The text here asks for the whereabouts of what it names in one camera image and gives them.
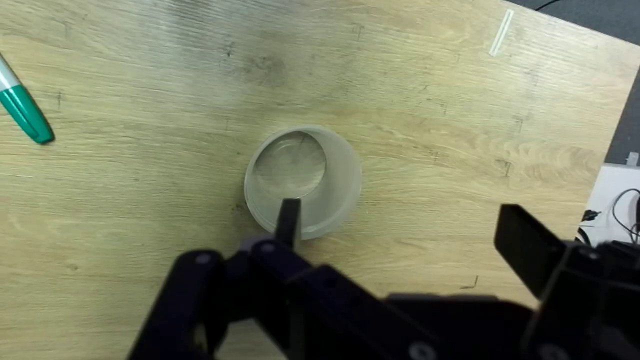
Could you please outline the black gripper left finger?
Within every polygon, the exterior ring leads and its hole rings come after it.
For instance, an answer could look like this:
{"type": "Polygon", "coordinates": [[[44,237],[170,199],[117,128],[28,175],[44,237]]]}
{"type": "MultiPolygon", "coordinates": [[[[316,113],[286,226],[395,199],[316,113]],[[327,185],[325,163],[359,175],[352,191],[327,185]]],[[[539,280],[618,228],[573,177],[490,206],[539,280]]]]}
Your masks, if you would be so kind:
{"type": "Polygon", "coordinates": [[[257,319],[289,360],[428,360],[428,333],[330,266],[295,251],[303,203],[235,255],[180,253],[129,360],[213,360],[231,323],[257,319]]]}

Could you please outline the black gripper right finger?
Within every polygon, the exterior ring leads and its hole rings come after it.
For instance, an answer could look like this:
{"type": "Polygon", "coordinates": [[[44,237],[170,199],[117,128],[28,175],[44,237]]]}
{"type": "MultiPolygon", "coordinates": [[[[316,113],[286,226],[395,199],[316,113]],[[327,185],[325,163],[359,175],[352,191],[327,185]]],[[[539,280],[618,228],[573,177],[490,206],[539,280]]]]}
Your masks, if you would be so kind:
{"type": "Polygon", "coordinates": [[[561,239],[518,203],[503,203],[494,246],[540,299],[520,339],[528,360],[640,360],[637,244],[561,239]]]}

